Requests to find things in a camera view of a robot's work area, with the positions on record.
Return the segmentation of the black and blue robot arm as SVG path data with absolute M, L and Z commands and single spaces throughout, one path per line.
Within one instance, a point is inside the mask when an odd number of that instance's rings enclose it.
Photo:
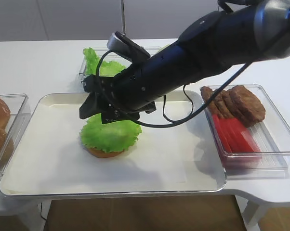
M 219 75 L 241 64 L 290 56 L 290 0 L 229 1 L 190 25 L 179 38 L 150 55 L 120 32 L 112 34 L 108 51 L 131 62 L 114 77 L 88 76 L 89 94 L 79 108 L 81 119 L 100 114 L 102 123 L 139 122 L 141 112 L 155 111 L 155 100 L 183 85 Z

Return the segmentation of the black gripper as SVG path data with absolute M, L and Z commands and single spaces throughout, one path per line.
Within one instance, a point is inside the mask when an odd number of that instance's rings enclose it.
M 144 74 L 141 64 L 131 64 L 113 77 L 105 77 L 100 75 L 102 62 L 100 59 L 95 74 L 83 81 L 89 95 L 79 108 L 80 119 L 101 113 L 101 123 L 109 124 L 126 120 L 127 116 L 139 118 L 140 112 L 156 111 L 155 100 L 163 94 L 155 88 L 155 80 Z

